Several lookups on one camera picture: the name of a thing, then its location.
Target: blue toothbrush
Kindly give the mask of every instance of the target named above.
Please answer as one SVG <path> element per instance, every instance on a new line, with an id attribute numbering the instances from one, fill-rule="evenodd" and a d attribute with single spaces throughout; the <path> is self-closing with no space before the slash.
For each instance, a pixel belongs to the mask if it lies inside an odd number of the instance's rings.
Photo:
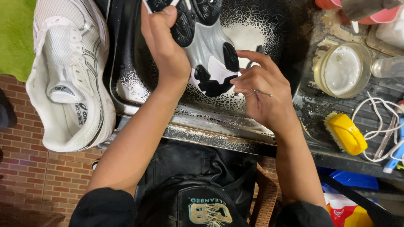
<path id="1" fill-rule="evenodd" d="M 402 124 L 404 122 L 404 118 L 400 118 L 400 124 Z M 404 126 L 400 128 L 400 141 L 404 140 Z M 404 145 L 401 145 L 397 151 L 395 152 L 395 154 L 393 155 L 393 157 L 401 159 L 401 157 L 404 154 Z M 384 166 L 383 172 L 385 173 L 392 173 L 393 169 L 396 167 L 397 163 L 399 161 L 396 159 L 390 159 L 390 161 L 387 163 L 387 165 Z"/>

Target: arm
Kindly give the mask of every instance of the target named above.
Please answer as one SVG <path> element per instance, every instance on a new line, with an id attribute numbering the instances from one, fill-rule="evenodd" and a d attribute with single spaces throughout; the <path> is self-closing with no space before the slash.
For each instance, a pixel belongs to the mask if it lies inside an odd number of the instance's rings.
<path id="1" fill-rule="evenodd" d="M 176 19 L 174 6 L 149 15 L 142 3 L 142 34 L 159 68 L 158 85 L 105 151 L 87 191 L 111 187 L 135 194 L 191 73 L 185 52 L 170 33 Z"/>
<path id="2" fill-rule="evenodd" d="M 247 114 L 275 134 L 283 202 L 303 201 L 325 208 L 316 166 L 293 108 L 289 82 L 269 56 L 249 50 L 238 50 L 237 54 L 261 65 L 240 69 L 242 75 L 230 82 L 236 86 L 234 92 L 244 94 Z"/>

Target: pink container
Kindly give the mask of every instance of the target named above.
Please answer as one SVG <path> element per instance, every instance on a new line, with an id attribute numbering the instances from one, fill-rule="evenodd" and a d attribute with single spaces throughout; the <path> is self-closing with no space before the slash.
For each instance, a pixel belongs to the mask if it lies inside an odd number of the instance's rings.
<path id="1" fill-rule="evenodd" d="M 396 7 L 394 9 L 383 9 L 382 11 L 379 11 L 370 17 L 358 20 L 358 23 L 370 25 L 392 22 L 396 18 L 397 11 L 399 9 L 400 7 Z"/>
<path id="2" fill-rule="evenodd" d="M 326 10 L 341 8 L 341 0 L 316 0 L 316 5 Z"/>

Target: green cloth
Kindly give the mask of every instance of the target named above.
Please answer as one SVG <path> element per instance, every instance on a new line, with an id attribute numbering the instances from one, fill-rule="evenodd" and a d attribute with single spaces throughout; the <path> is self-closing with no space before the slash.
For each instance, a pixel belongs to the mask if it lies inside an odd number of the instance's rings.
<path id="1" fill-rule="evenodd" d="M 26 82 L 34 62 L 36 0 L 0 0 L 0 74 Z"/>

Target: wicker chair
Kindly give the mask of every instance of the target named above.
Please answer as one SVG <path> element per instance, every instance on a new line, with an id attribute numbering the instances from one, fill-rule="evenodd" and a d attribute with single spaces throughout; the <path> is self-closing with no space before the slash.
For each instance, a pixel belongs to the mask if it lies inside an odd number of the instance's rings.
<path id="1" fill-rule="evenodd" d="M 250 218 L 250 226 L 267 227 L 278 196 L 278 186 L 257 163 L 258 196 Z"/>

